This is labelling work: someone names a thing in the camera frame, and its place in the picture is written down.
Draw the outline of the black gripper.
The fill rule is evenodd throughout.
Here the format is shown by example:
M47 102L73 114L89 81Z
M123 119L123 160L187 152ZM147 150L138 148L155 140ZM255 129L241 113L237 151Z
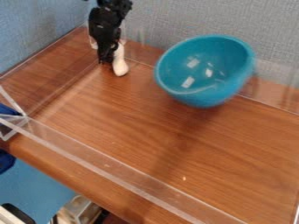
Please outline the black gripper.
M98 6L89 14L89 35L94 39L94 48L98 48L99 63L114 61L118 44L113 44L118 31L129 12L133 10L133 0L97 0Z

